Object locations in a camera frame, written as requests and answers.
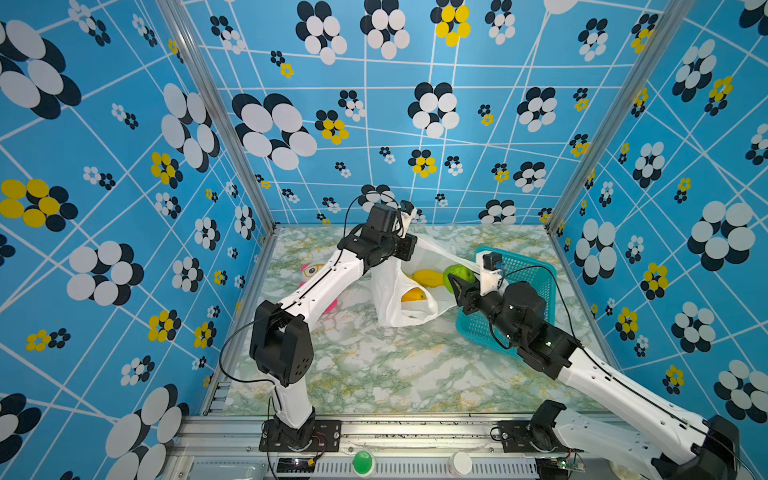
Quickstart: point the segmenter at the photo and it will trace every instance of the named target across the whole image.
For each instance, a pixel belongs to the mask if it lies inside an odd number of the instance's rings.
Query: green apple
[[[445,288],[447,288],[450,293],[453,293],[453,287],[451,286],[451,282],[448,280],[448,275],[450,273],[453,273],[458,278],[466,280],[470,283],[475,281],[475,274],[469,268],[460,264],[451,265],[442,273],[442,281],[445,284]]]

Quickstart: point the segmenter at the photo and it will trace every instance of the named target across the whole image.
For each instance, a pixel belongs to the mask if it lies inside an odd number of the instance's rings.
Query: green and white marble surface
[[[543,226],[415,225],[474,259],[478,247],[495,247],[552,264],[568,304],[576,337],[602,354],[587,313],[581,308]],[[336,249],[341,227],[280,228],[263,284],[262,298],[276,302],[304,281],[304,264],[325,263]],[[465,340],[455,328],[458,308],[420,326],[380,326],[371,303],[370,273],[339,296],[312,332],[315,358],[306,374],[310,400],[320,415],[419,412],[533,412],[553,399],[582,412],[605,408],[511,358]],[[560,300],[557,326],[570,331]],[[236,377],[261,374],[243,338]],[[271,387],[233,382],[224,415],[265,415]]]

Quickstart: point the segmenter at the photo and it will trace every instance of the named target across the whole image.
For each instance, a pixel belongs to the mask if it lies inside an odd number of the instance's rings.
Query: plastic bag
[[[456,306],[456,299],[444,286],[428,288],[420,286],[406,276],[418,270],[444,271],[460,263],[475,273],[480,267],[454,254],[451,247],[444,247],[429,235],[417,235],[413,256],[408,262],[390,257],[371,270],[371,294],[379,325],[421,325]],[[424,291],[426,300],[401,302],[402,296],[412,288]]]

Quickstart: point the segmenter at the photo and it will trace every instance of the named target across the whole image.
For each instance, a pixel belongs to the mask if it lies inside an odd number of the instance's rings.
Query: blue wall
[[[539,223],[666,1],[184,4],[277,221],[341,223],[376,188],[422,222]]]
[[[0,478],[151,471],[263,232],[153,2],[0,12]]]
[[[742,2],[697,2],[558,230],[621,369],[734,422],[749,462],[768,432],[762,8],[740,25]]]

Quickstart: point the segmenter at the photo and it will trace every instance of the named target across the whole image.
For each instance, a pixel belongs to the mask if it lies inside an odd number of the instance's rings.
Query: teal plastic basket
[[[526,257],[525,255],[520,255],[518,253],[490,247],[480,247],[475,251],[475,253],[486,251],[496,252],[502,255],[502,261],[504,262],[503,271],[505,273],[523,268],[524,266],[540,265],[552,272],[552,275],[555,277],[558,275],[557,270],[555,270],[551,264]],[[538,295],[546,300],[547,309],[545,312],[545,319],[554,325],[554,308],[557,298],[557,286],[549,273],[545,272],[544,269],[541,268],[529,268],[527,270],[522,270],[521,272],[517,272],[511,276],[508,276],[506,280],[510,284],[519,282],[521,280],[525,280],[526,282],[530,283]],[[496,343],[495,340],[493,340],[491,332],[488,330],[488,319],[486,319],[485,316],[480,312],[475,312],[472,315],[467,316],[464,314],[463,309],[459,309],[458,318],[456,319],[456,329],[459,333],[462,334],[464,338],[472,343],[484,346],[485,348],[491,349],[495,352],[520,358],[517,349],[504,350]],[[493,327],[493,329],[496,338],[505,343],[506,337],[504,337],[502,333],[496,329],[496,327]]]

